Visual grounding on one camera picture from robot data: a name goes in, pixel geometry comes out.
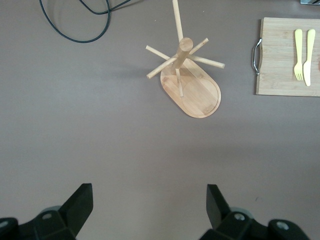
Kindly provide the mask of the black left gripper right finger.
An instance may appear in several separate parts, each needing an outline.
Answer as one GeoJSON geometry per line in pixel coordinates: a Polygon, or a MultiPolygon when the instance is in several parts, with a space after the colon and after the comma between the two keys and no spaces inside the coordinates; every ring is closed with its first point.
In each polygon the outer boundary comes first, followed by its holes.
{"type": "Polygon", "coordinates": [[[249,214],[232,210],[216,184],[206,187],[206,212],[211,228],[202,240],[308,240],[306,233],[295,223],[272,219],[267,226],[249,214]]]}

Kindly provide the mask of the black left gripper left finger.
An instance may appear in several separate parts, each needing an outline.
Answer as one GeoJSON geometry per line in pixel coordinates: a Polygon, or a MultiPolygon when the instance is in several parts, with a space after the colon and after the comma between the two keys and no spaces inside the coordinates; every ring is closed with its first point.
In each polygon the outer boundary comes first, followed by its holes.
{"type": "Polygon", "coordinates": [[[94,207],[93,187],[83,183],[59,208],[47,209],[19,225],[14,217],[0,219],[2,240],[75,240],[94,207]]]}

